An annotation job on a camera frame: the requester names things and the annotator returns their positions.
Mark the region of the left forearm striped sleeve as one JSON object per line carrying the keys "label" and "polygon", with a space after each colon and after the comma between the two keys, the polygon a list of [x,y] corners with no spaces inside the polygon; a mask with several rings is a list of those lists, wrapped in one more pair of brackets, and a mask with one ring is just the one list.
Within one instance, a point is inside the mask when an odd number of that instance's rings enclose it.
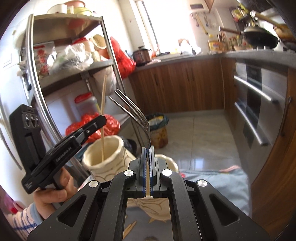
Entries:
{"label": "left forearm striped sleeve", "polygon": [[16,214],[5,214],[4,217],[21,240],[27,240],[30,232],[43,222],[35,202]]}

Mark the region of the person's left hand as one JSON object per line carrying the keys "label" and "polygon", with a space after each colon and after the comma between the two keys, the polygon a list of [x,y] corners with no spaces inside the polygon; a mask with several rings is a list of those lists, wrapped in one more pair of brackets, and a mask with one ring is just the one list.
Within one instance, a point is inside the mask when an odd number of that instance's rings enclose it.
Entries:
{"label": "person's left hand", "polygon": [[74,179],[70,173],[63,167],[60,174],[61,190],[45,189],[34,192],[34,203],[37,212],[43,219],[48,218],[55,212],[53,203],[65,202],[70,199],[77,192],[74,186]]}

